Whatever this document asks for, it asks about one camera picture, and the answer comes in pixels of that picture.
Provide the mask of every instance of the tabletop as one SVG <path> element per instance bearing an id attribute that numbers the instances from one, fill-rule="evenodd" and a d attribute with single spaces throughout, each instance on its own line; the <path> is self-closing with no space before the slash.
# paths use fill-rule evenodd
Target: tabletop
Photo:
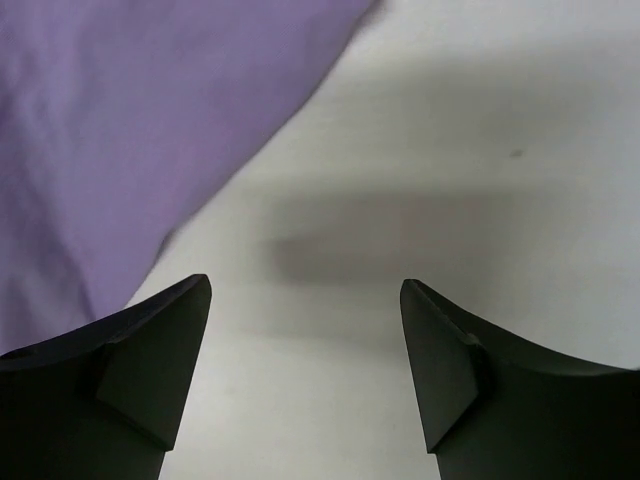
<path id="1" fill-rule="evenodd" d="M 163 480 L 437 479 L 402 279 L 640 365 L 640 7 L 389 0 L 136 300 L 213 303 Z"/>

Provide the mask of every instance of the black plastic part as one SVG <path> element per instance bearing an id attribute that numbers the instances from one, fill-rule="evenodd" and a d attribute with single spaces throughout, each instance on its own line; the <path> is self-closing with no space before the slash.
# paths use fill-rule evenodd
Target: black plastic part
<path id="1" fill-rule="evenodd" d="M 538 346 L 417 280 L 401 307 L 443 480 L 640 478 L 640 372 Z"/>
<path id="2" fill-rule="evenodd" d="M 173 448 L 211 301 L 196 275 L 0 358 L 0 479 L 155 480 Z"/>

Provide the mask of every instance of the purple fabric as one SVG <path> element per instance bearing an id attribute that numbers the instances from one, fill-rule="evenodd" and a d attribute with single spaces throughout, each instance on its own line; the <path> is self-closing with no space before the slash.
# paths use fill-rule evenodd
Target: purple fabric
<path id="1" fill-rule="evenodd" d="M 0 354 L 122 308 L 371 0 L 0 0 Z"/>

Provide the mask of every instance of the cloth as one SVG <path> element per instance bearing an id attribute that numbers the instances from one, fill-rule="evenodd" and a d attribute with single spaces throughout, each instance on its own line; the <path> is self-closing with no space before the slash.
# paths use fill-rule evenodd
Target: cloth
<path id="1" fill-rule="evenodd" d="M 372 0 L 0 0 L 0 354 L 122 308 Z"/>

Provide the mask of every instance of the white surface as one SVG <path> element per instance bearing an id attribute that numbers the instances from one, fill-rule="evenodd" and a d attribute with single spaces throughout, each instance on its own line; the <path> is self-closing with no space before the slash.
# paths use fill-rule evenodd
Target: white surface
<path id="1" fill-rule="evenodd" d="M 162 478 L 420 479 L 398 308 L 418 277 L 640 366 L 640 7 L 390 0 L 137 295 L 214 299 Z"/>

